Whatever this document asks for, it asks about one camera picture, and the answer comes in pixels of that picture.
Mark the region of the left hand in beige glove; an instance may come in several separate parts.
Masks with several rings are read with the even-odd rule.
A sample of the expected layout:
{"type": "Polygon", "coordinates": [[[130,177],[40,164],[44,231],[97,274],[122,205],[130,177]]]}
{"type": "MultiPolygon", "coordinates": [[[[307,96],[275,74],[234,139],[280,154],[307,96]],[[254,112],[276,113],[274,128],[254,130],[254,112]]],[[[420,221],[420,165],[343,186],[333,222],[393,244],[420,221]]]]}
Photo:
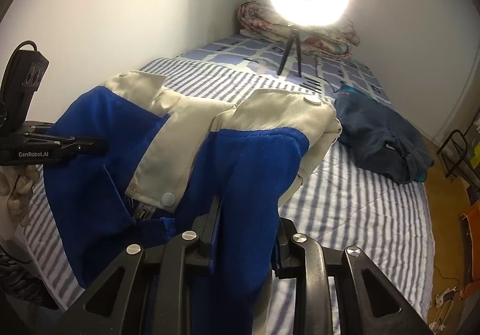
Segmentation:
{"type": "Polygon", "coordinates": [[[1,166],[1,239],[13,238],[19,224],[28,222],[33,188],[40,180],[38,168],[1,166]]]}

